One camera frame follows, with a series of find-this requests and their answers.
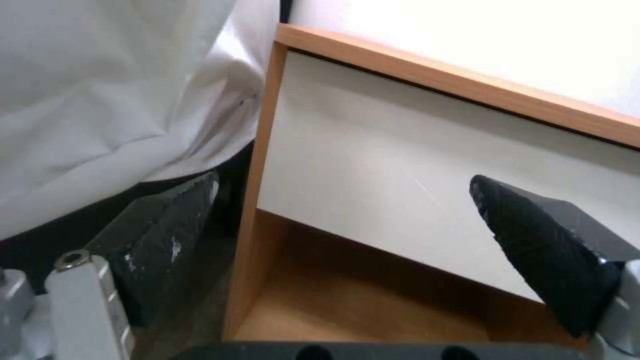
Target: scratch on surface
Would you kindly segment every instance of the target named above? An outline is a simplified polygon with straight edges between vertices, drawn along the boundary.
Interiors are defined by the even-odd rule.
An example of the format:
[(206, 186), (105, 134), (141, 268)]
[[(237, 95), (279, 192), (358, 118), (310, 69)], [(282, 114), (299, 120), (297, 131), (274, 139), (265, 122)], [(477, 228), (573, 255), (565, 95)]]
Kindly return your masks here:
[(416, 184), (420, 189), (422, 189), (422, 191), (423, 191), (425, 194), (427, 194), (427, 196), (428, 196), (431, 200), (433, 200), (433, 202), (435, 202), (436, 204), (438, 204), (438, 206), (441, 206), (441, 203), (440, 203), (440, 201), (438, 201), (438, 198), (436, 198), (435, 194), (434, 194), (433, 192), (429, 191), (429, 189), (427, 189), (427, 187), (426, 187), (426, 186), (424, 186), (424, 184), (423, 184), (423, 183), (421, 183), (421, 182), (420, 182), (420, 180), (418, 180), (418, 178), (417, 178), (417, 177), (414, 177), (414, 178), (413, 178), (413, 182), (414, 182), (414, 183), (415, 183), (415, 184)]
[(131, 254), (126, 254), (124, 256), (124, 260), (127, 262), (127, 265), (129, 265), (129, 270), (136, 271), (136, 265), (133, 263), (133, 258), (131, 257)]
[(175, 258), (177, 258), (177, 256), (180, 254), (180, 251), (182, 251), (182, 244), (175, 241), (175, 236), (173, 236), (171, 238), (171, 263), (172, 264), (175, 261)]

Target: wooden edge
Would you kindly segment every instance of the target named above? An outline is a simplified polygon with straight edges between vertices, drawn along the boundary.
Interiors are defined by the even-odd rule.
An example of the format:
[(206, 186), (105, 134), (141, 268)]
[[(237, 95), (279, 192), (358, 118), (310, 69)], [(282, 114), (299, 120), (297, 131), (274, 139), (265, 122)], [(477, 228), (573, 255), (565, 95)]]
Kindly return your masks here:
[(640, 149), (640, 119), (351, 37), (280, 24), (279, 44)]
[(287, 52), (287, 46), (279, 43), (274, 43), (271, 50), (260, 120), (244, 196), (223, 339), (230, 339), (239, 328), (275, 256), (273, 248), (277, 246), (277, 241), (259, 241), (261, 238), (254, 236), (254, 227), (262, 172)]

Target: wooden board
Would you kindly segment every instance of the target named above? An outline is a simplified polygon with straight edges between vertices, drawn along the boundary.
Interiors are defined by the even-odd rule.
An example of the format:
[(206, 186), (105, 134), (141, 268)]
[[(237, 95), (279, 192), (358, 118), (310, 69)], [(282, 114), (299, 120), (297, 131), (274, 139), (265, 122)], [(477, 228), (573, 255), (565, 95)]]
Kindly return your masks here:
[[(311, 227), (292, 223), (282, 249), (234, 340), (585, 344), (541, 304)], [(494, 316), (512, 304), (537, 318)]]
[(293, 49), (640, 148), (640, 119), (593, 104), (329, 31), (281, 24), (276, 41)]
[(286, 232), (285, 223), (277, 218), (266, 216), (262, 217), (260, 221), (256, 220), (256, 205), (262, 181), (262, 171), (264, 170), (269, 137), (271, 136), (271, 124), (276, 110), (286, 58), (287, 47), (274, 44), (244, 195), (236, 260), (234, 261), (225, 317), (224, 338), (236, 331), (244, 314), (251, 306), (256, 292), (262, 288), (262, 280), (271, 266), (280, 239)]

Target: wooden shelf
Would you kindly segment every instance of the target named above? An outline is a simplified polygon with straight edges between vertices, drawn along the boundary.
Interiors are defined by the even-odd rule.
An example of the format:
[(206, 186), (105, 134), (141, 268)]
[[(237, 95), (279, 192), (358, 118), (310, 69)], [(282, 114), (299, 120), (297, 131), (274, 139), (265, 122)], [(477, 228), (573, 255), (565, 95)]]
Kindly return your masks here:
[(264, 211), (256, 217), (287, 223), (287, 236), (233, 340), (584, 347), (541, 304)]
[(280, 24), (276, 43), (640, 149), (640, 119), (349, 35)]

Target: wooden frame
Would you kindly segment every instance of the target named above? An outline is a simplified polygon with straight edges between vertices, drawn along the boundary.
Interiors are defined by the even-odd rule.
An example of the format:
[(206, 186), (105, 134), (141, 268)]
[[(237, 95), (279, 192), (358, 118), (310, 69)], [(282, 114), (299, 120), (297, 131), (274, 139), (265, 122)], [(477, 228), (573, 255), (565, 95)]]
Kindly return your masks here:
[[(276, 42), (271, 53), (266, 87), (262, 100), (260, 124), (253, 149), (243, 217), (237, 243), (236, 262), (228, 297), (227, 317), (224, 329), (224, 338), (226, 340), (235, 338), (246, 340), (293, 340), (287, 339), (286, 337), (280, 338), (277, 334), (272, 334), (269, 339), (265, 339), (257, 336), (251, 329), (247, 329), (247, 327), (243, 328), (243, 322), (247, 318), (247, 321), (254, 324), (254, 326), (263, 326), (265, 321), (267, 321), (264, 319), (264, 317), (267, 316), (265, 315), (266, 312), (275, 311), (273, 308), (269, 310), (269, 306), (274, 306), (272, 303), (267, 304), (261, 302), (257, 305), (259, 309), (247, 317), (250, 309), (256, 304), (257, 299), (260, 297), (260, 293), (264, 291), (265, 283), (268, 281), (269, 271), (275, 267), (275, 271), (278, 272), (278, 266), (272, 265), (280, 253), (283, 242), (289, 241), (288, 239), (291, 236), (315, 236), (309, 235), (314, 233), (313, 231), (301, 231), (299, 224), (257, 209), (260, 182), (264, 170), (271, 126), (275, 115), (287, 52), (289, 50), (300, 50), (316, 54), (330, 60), (354, 65), (385, 76), (441, 90), (490, 106), (533, 117), (557, 126), (640, 149), (640, 120), (633, 117), (559, 95), (546, 93), (541, 90), (484, 76), (438, 61), (421, 58), (413, 54), (389, 49), (363, 40), (335, 33), (281, 24), (279, 25)], [(331, 236), (325, 234), (320, 237), (330, 238)], [(356, 249), (354, 251), (355, 254), (365, 254), (369, 250), (361, 251)], [(370, 259), (377, 258), (378, 255), (362, 256), (364, 259)], [(431, 274), (430, 270), (416, 271), (423, 275)], [(442, 276), (437, 273), (433, 274), (435, 277)], [(269, 290), (272, 293), (275, 291), (273, 290), (274, 286), (270, 287), (271, 290)], [(464, 288), (469, 285), (461, 282), (456, 286)], [(373, 290), (373, 293), (365, 291), (362, 298), (372, 299), (371, 297), (379, 295), (376, 291), (377, 290)], [(467, 313), (462, 315), (456, 313), (452, 315), (452, 311), (455, 313), (455, 310), (447, 306), (443, 307), (441, 304), (431, 303), (428, 299), (422, 300), (427, 301), (428, 306), (440, 314), (437, 315), (440, 316), (440, 318), (446, 318), (446, 316), (457, 318), (462, 316), (464, 321), (462, 321), (459, 329), (467, 329), (463, 332), (465, 334), (471, 334), (469, 337), (470, 340), (482, 340), (482, 336), (486, 336), (487, 340), (538, 340), (569, 344), (576, 347), (584, 346), (584, 342), (569, 340), (541, 304), (529, 302), (528, 300), (520, 299), (514, 295), (501, 293), (499, 291), (485, 292), (482, 290), (480, 292), (483, 293), (480, 301), (482, 302), (482, 306), (473, 310), (471, 315)], [(497, 307), (500, 308), (500, 311), (498, 311), (500, 316), (494, 316), (490, 319), (484, 318), (486, 312), (490, 312)], [(470, 323), (473, 324), (474, 321), (478, 319), (478, 316), (482, 318), (481, 322), (483, 323), (484, 331), (486, 331), (485, 335), (478, 335), (477, 329), (469, 325)], [(303, 325), (299, 323), (298, 325), (292, 326), (295, 331), (304, 331), (305, 328)], [(413, 334), (412, 331), (413, 330), (410, 329), (400, 333), (410, 336)], [(439, 337), (436, 336), (430, 339), (440, 341), (455, 340), (455, 338), (450, 339), (446, 336), (447, 331), (450, 330), (444, 329), (442, 333), (439, 334)], [(319, 336), (314, 339), (335, 340), (331, 336)], [(380, 339), (390, 341), (395, 338), (390, 334), (384, 337), (383, 334)], [(362, 340), (362, 338), (358, 338), (357, 336), (344, 336), (344, 340)]]

